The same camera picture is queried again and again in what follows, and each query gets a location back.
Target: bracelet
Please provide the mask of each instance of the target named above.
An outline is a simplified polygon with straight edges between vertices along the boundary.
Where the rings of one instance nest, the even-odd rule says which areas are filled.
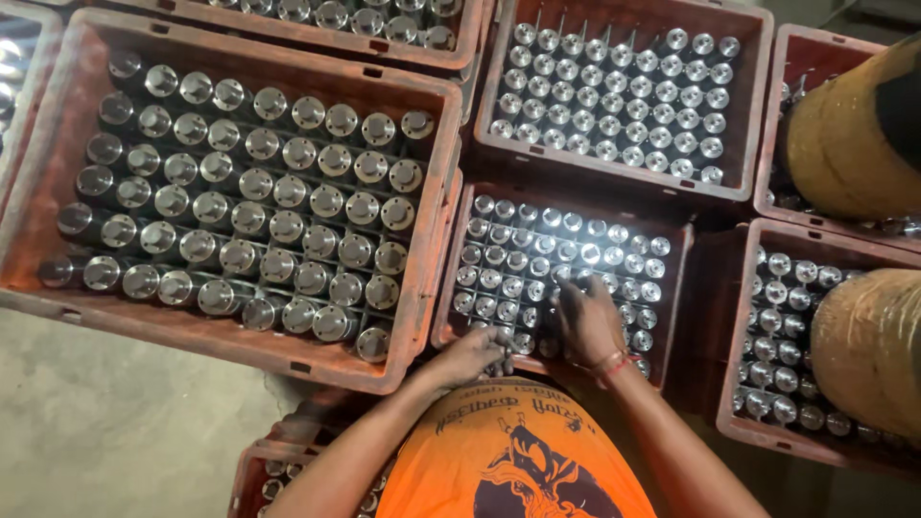
[[[608,363],[608,361],[614,358],[615,356],[621,356],[621,360],[616,365],[614,365],[613,367],[601,368],[601,366]],[[630,356],[624,354],[623,352],[618,351],[618,352],[611,354],[608,358],[603,359],[601,363],[596,365],[595,368],[592,370],[595,372],[596,375],[607,374],[609,376],[613,376],[617,371],[622,369],[624,365],[627,365],[629,363],[632,363],[632,361],[630,361]]]

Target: orange t-shirt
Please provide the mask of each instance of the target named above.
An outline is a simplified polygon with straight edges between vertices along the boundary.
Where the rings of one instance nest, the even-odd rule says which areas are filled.
[[[598,424],[571,398],[522,378],[445,396],[402,447],[378,518],[654,517]]]

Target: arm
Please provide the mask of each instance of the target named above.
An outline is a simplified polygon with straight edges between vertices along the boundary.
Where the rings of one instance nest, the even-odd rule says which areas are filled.
[[[266,518],[355,516],[381,468],[433,403],[477,378],[510,373],[511,361],[497,339],[494,327],[478,329],[429,361],[307,465]]]
[[[767,512],[678,417],[627,357],[621,319],[597,277],[588,295],[564,285],[554,302],[563,334],[627,416],[643,456],[681,517],[767,517]]]

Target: person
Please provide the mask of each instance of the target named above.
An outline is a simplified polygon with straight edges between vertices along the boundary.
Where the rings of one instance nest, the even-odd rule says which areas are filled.
[[[598,277],[552,300],[567,345],[607,388],[680,517],[767,516],[634,367]],[[610,439],[569,396],[511,374],[504,335],[477,329],[421,367],[307,465],[267,518],[353,518],[402,445],[378,518],[655,516]]]

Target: hand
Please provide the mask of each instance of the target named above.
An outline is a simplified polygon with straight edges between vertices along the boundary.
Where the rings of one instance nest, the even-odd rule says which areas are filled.
[[[551,304],[560,317],[563,339],[582,358],[584,367],[594,369],[614,356],[620,361],[627,354],[627,346],[621,315],[604,282],[598,276],[586,281],[587,294],[561,280],[560,298],[551,300]]]
[[[498,328],[475,329],[429,361],[416,376],[440,397],[474,380],[511,374],[511,350],[505,345],[506,336]]]

